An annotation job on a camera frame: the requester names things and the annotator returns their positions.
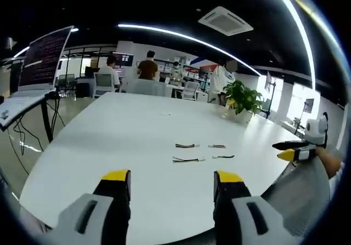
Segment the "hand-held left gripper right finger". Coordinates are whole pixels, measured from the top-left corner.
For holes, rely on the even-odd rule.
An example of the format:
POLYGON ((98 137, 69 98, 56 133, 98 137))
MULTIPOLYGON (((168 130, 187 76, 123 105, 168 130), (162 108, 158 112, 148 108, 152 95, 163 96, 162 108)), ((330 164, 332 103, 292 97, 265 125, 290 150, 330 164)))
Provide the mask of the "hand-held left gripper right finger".
POLYGON ((214 172, 216 244, 300 244, 283 225, 283 217, 266 200, 252 196, 235 173, 214 172))

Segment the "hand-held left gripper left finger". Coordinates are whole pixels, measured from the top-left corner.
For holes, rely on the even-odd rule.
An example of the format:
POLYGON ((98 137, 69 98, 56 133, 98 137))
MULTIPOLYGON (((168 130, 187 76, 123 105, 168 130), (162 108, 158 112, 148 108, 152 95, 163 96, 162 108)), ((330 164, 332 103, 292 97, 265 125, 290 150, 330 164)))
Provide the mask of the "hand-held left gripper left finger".
POLYGON ((83 194, 59 214, 51 244, 126 244, 130 201, 131 171, 107 173, 93 193, 83 194))

